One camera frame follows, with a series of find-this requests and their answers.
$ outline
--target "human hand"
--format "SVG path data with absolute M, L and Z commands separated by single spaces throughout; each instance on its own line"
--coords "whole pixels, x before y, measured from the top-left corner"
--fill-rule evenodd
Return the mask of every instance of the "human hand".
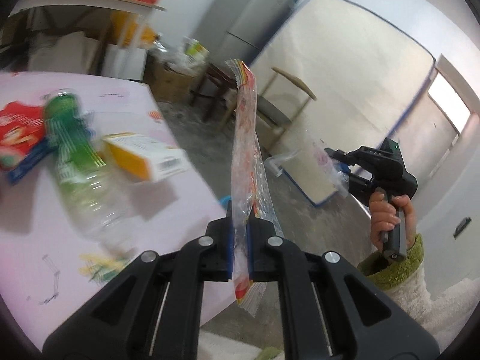
M 406 248 L 410 249 L 415 242 L 417 233 L 417 215 L 410 198 L 407 195 L 394 197 L 392 203 L 395 207 L 384 199 L 385 195 L 379 191 L 374 192 L 370 197 L 370 241 L 381 253 L 383 250 L 382 231 L 391 231 L 396 224 L 400 223 L 400 218 L 396 216 L 397 209 L 395 207 L 397 207 L 402 208 L 404 212 Z

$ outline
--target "pink table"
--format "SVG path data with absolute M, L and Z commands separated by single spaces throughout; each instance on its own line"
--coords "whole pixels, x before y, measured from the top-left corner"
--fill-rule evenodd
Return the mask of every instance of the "pink table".
M 66 73 L 3 74 L 0 107 L 15 100 L 42 104 L 43 95 L 60 88 L 74 89 L 84 111 L 135 113 L 143 118 L 142 131 L 175 142 L 167 124 L 152 117 L 158 109 L 148 86 L 131 81 Z M 92 264 L 122 268 L 75 231 L 59 200 L 52 166 L 51 157 L 43 160 L 14 187 L 0 178 L 0 293 L 40 350 L 47 336 L 104 285 L 89 275 Z M 208 222 L 225 215 L 194 168 L 154 186 L 140 184 L 131 193 L 137 254 L 178 250 L 204 234 Z M 206 283 L 201 323 L 234 300 L 231 282 Z

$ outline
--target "finger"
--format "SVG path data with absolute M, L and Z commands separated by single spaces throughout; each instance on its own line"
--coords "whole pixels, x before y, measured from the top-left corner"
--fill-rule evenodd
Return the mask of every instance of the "finger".
M 380 234 L 382 231 L 392 231 L 395 228 L 395 225 L 389 222 L 377 222 L 373 223 L 370 228 L 370 234 Z
M 410 200 L 408 195 L 396 196 L 392 199 L 392 203 L 395 206 L 402 208 L 405 215 L 415 213 L 415 209 L 413 207 L 412 201 Z
M 378 251 L 380 251 L 380 252 L 382 251 L 383 242 L 382 242 L 382 238 L 380 237 L 380 233 L 371 233 L 370 234 L 370 241 L 378 249 Z
M 387 203 L 387 202 L 371 202 L 369 205 L 370 208 L 370 214 L 373 214 L 374 212 L 389 212 L 391 214 L 396 214 L 397 209 L 393 207 L 393 205 Z
M 389 212 L 378 211 L 371 214 L 370 222 L 372 224 L 377 222 L 387 222 L 391 223 L 392 225 L 398 225 L 400 223 L 400 218 Z
M 372 204 L 372 202 L 382 202 L 385 199 L 385 195 L 381 192 L 374 192 L 370 195 L 370 199 L 368 205 Z

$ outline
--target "red snack package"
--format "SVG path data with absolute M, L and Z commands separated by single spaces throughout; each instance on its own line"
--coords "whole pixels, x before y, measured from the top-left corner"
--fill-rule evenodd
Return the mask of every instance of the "red snack package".
M 0 167 L 15 168 L 44 136 L 43 107 L 8 103 L 0 111 Z

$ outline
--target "gray refrigerator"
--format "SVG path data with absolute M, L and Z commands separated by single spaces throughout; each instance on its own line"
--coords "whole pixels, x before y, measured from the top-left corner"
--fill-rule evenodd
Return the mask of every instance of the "gray refrigerator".
M 299 0 L 215 0 L 193 33 L 210 60 L 253 62 Z

